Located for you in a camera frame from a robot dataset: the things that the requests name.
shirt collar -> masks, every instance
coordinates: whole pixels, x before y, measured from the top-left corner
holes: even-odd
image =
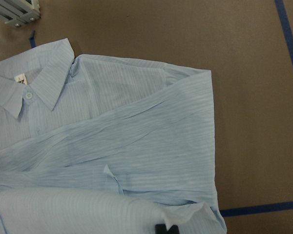
[[[0,106],[17,118],[22,107],[26,85],[14,81],[14,76],[42,69],[29,86],[53,110],[63,89],[74,59],[68,39],[35,47],[0,62]]]

blue tape line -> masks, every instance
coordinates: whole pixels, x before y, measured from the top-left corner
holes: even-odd
[[[275,204],[269,204],[269,205],[222,210],[220,211],[220,214],[222,215],[222,217],[231,217],[231,216],[252,215],[252,214],[274,212],[274,211],[285,211],[285,210],[293,210],[293,201],[275,203]]]
[[[290,57],[291,57],[292,64],[293,64],[293,34],[291,31],[287,12],[285,10],[283,0],[274,0],[274,1],[275,1],[275,5],[277,7],[277,10],[278,10],[278,14],[279,14],[279,18],[281,21],[284,37],[287,42],[288,50],[289,50]]]
[[[29,42],[30,42],[31,48],[35,48],[36,47],[36,43],[35,43],[34,36],[35,36],[35,30],[31,32],[30,38],[29,38]]]

white tag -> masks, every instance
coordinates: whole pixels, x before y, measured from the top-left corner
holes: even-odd
[[[15,76],[14,80],[18,83],[27,84],[27,79],[24,73]]]

shirt button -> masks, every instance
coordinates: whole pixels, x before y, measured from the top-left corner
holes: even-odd
[[[33,97],[33,94],[28,92],[25,94],[26,99],[31,99]]]

